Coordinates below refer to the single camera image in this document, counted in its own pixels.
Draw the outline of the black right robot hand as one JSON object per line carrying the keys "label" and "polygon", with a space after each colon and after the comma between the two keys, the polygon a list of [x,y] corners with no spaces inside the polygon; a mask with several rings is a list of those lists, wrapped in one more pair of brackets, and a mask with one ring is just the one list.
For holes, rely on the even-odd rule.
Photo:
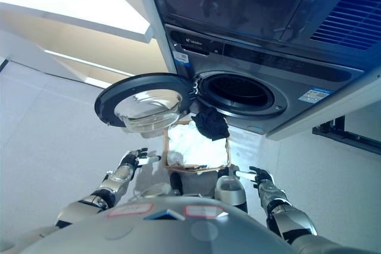
{"label": "black right robot hand", "polygon": [[247,172],[235,171],[235,176],[252,182],[255,189],[266,180],[271,181],[272,183],[274,182],[273,176],[268,171],[255,166],[249,166],[249,171]]}

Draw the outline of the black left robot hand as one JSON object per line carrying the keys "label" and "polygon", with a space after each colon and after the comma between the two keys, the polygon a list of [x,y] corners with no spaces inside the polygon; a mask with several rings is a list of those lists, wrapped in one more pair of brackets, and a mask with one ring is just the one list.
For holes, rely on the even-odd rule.
{"label": "black left robot hand", "polygon": [[144,165],[153,164],[161,160],[161,156],[156,154],[156,151],[149,151],[148,148],[128,151],[123,155],[120,166],[131,165],[140,168]]}

